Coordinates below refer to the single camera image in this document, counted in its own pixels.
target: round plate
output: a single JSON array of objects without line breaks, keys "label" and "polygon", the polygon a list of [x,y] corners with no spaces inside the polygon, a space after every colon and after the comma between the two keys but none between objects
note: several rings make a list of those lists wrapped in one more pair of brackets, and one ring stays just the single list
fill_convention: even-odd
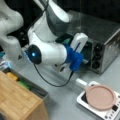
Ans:
[{"label": "round plate", "polygon": [[103,85],[95,85],[86,89],[86,98],[90,106],[105,111],[111,109],[116,103],[115,93]]}]

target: wooden box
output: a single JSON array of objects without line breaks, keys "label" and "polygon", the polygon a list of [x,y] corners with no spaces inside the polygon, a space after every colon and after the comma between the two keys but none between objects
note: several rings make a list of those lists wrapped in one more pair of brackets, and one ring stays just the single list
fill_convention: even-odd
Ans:
[{"label": "wooden box", "polygon": [[0,114],[5,120],[48,120],[43,100],[1,71]]}]

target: wire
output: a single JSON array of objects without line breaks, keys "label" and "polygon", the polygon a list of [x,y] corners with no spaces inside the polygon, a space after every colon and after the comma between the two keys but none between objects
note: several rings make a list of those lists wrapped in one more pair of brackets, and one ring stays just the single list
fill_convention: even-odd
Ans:
[{"label": "wire", "polygon": [[70,74],[70,76],[69,76],[68,81],[67,81],[65,84],[63,84],[63,85],[54,85],[54,84],[48,82],[48,81],[41,75],[41,73],[38,71],[38,69],[37,69],[37,67],[36,67],[35,64],[34,64],[34,67],[35,67],[37,73],[40,75],[40,77],[41,77],[46,83],[48,83],[49,85],[51,85],[51,86],[53,86],[53,87],[64,87],[64,86],[66,86],[66,85],[70,82],[71,77],[72,77],[72,75],[74,74],[74,72],[72,71],[71,74]]},{"label": "wire", "polygon": [[47,11],[48,6],[49,6],[49,0],[47,0],[47,5],[46,5],[46,7],[45,7],[45,9],[43,10],[43,12],[42,12],[42,13],[44,13],[44,12],[46,12],[46,11]]}]

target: table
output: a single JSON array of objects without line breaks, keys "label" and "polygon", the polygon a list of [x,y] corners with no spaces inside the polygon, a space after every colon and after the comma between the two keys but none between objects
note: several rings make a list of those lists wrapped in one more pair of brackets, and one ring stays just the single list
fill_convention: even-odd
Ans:
[{"label": "table", "polygon": [[[63,84],[69,77],[67,73],[58,74],[50,66],[37,66],[37,68],[40,73],[53,84]],[[55,88],[45,83],[31,63],[28,63],[24,69],[20,71],[20,74],[48,91],[51,97],[51,102],[47,106],[50,120],[98,119],[76,102],[78,95],[82,92],[82,89],[76,85],[77,78],[81,78],[86,82],[97,81],[120,93],[120,55],[102,75],[90,71],[84,65],[81,66],[80,70],[72,77],[70,83],[63,88]]]}]

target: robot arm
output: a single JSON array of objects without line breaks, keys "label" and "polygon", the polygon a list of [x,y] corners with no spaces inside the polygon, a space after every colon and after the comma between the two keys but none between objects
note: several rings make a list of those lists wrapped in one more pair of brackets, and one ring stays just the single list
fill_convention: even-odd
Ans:
[{"label": "robot arm", "polygon": [[[46,1],[34,1],[44,10]],[[68,14],[49,0],[48,8],[42,17],[28,31],[30,42],[28,57],[34,64],[69,66],[73,69],[74,63],[79,66],[82,61],[79,53],[88,37],[85,34],[76,34],[71,46],[55,42],[58,37],[66,33],[69,22]]]},{"label": "robot arm", "polygon": [[8,34],[23,26],[23,18],[10,9],[4,0],[0,0],[0,45],[5,52],[5,59],[18,62],[23,57],[19,41]]}]

